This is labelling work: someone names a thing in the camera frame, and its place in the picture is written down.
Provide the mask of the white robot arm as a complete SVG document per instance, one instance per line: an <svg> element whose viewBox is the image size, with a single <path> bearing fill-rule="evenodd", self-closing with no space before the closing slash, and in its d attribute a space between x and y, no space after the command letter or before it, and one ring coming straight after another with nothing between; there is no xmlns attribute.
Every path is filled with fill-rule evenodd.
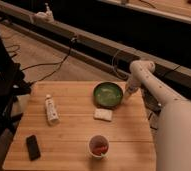
<svg viewBox="0 0 191 171"><path fill-rule="evenodd" d="M128 99L144 85L161 104L156 171L191 171L191 101L154 76L154 71L152 61L133 61L124 98Z"/></svg>

